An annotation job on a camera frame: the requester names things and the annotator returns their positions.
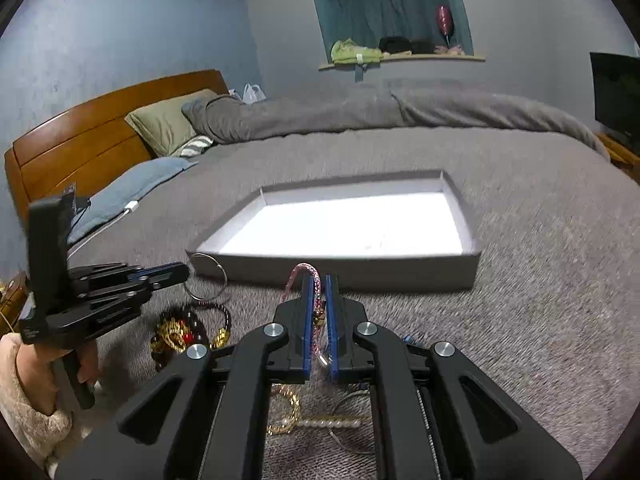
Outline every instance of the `blue wall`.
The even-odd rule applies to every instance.
[[[0,150],[107,92],[206,68],[260,84],[245,0],[25,0],[0,38]],[[0,278],[25,265],[0,177]]]

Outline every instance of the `green cloth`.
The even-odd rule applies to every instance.
[[[353,43],[353,40],[340,40],[331,49],[331,61],[334,64],[354,64],[358,62],[356,54],[362,54],[363,63],[379,63],[383,58],[378,48],[367,48]]]

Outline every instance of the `tv screen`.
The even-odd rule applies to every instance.
[[[596,120],[640,142],[640,59],[591,52]]]

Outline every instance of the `human hand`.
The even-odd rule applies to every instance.
[[[94,384],[98,378],[98,350],[90,341],[77,350],[80,369],[78,382]],[[53,346],[36,343],[21,344],[15,359],[15,369],[24,394],[31,407],[44,415],[51,415],[56,407],[58,386],[53,377],[51,363],[71,352]]]

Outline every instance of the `green pillow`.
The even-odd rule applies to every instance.
[[[197,135],[182,114],[182,105],[198,98],[213,98],[216,93],[204,89],[193,94],[182,95],[129,112],[124,118],[158,156],[171,156],[185,142]]]

